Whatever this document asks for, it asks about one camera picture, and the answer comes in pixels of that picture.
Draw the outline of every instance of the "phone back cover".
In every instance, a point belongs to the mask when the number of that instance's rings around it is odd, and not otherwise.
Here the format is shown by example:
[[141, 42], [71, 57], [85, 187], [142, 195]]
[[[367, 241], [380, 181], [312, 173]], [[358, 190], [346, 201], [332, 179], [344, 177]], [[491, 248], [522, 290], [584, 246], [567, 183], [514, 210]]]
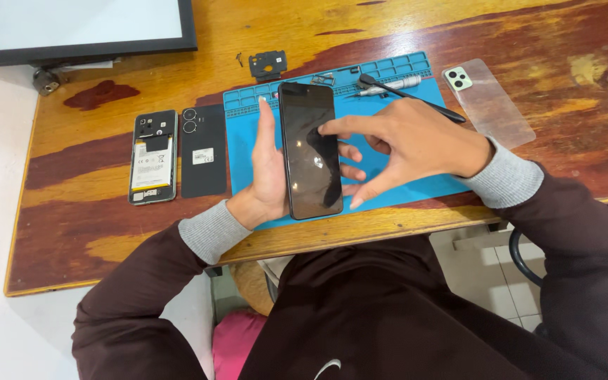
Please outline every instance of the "phone back cover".
[[[180, 130], [182, 197], [223, 194], [226, 191], [227, 171], [224, 106], [215, 104], [194, 109], [196, 117], [193, 121], [196, 123], [196, 131], [186, 133]], [[183, 126], [185, 122], [183, 118], [180, 125]]]
[[[445, 77], [445, 72], [457, 67], [462, 67], [467, 72], [473, 82], [472, 86], [455, 91]], [[494, 137], [509, 150], [536, 139], [527, 120], [481, 59], [476, 58], [447, 68], [443, 71], [443, 78], [477, 132]]]

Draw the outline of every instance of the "white screen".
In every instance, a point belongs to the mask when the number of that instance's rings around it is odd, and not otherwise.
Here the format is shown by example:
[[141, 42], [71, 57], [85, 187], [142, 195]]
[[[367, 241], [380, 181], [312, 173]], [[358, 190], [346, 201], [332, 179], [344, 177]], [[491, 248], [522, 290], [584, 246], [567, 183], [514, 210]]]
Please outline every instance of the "white screen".
[[181, 36], [178, 0], [0, 0], [0, 50]]

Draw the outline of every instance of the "person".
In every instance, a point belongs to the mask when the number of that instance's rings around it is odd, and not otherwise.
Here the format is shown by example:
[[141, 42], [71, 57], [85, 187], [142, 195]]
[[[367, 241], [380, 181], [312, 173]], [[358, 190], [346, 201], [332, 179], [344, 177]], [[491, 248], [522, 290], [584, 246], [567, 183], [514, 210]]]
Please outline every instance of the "person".
[[[288, 211], [274, 118], [264, 101], [259, 106], [253, 184], [148, 238], [78, 305], [72, 353], [81, 379], [205, 378], [189, 343], [159, 316], [254, 227]], [[344, 187], [351, 207], [449, 173], [542, 248], [546, 335], [454, 295], [428, 237], [401, 237], [295, 255], [241, 379], [608, 377], [608, 207], [585, 186], [552, 177], [418, 100], [333, 120], [319, 132], [364, 134], [390, 156], [379, 175]], [[362, 159], [344, 142], [339, 153]], [[366, 176], [352, 166], [341, 171]]]

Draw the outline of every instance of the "screwdriver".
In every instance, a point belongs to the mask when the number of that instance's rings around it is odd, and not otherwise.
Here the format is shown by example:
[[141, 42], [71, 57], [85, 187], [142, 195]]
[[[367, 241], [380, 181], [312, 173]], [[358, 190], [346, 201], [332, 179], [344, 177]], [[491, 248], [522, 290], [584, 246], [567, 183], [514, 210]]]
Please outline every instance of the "screwdriver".
[[362, 84], [367, 84], [368, 86], [382, 87], [382, 88], [384, 88], [384, 90], [391, 91], [392, 93], [394, 93], [395, 95], [398, 95], [399, 97], [408, 97], [411, 99], [421, 100], [424, 103], [426, 103], [427, 105], [429, 105], [431, 108], [435, 109], [437, 112], [440, 112], [443, 116], [452, 120], [453, 122], [466, 122], [465, 117], [459, 115], [458, 113], [456, 113], [450, 109], [447, 109], [445, 107], [440, 107], [437, 104], [430, 103], [429, 101], [425, 101], [424, 99], [419, 99], [418, 97], [408, 94], [408, 93], [404, 93], [403, 91], [392, 89], [392, 88], [386, 86], [385, 84], [383, 84], [382, 82], [377, 81], [375, 78], [372, 78], [372, 76], [370, 76], [370, 75], [360, 74], [360, 78], [358, 79], [358, 81]]
[[[421, 83], [421, 82], [422, 82], [422, 76], [415, 75], [415, 76], [408, 76], [407, 78], [400, 79], [398, 81], [388, 82], [388, 83], [386, 83], [386, 86], [388, 86], [392, 89], [400, 90], [400, 89], [406, 89], [408, 87], [418, 86], [419, 83]], [[379, 94], [383, 94], [385, 92], [387, 92], [387, 91], [381, 87], [372, 86], [372, 87], [368, 88], [367, 90], [360, 91], [357, 94], [353, 94], [353, 95], [347, 96], [347, 97], [379, 95]]]

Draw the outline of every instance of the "phone label sticker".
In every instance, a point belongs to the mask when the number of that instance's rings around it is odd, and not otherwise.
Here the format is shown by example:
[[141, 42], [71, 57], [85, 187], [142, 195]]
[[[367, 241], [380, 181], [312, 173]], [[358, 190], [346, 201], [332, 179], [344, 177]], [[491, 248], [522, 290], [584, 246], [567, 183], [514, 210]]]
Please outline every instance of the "phone label sticker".
[[192, 164], [205, 164], [207, 162], [215, 161], [215, 155], [213, 154], [213, 148], [207, 148], [204, 150], [195, 150], [192, 152]]
[[135, 144], [132, 191], [170, 185], [172, 142], [173, 139], [168, 139], [168, 148], [157, 151], [147, 151], [144, 142]]

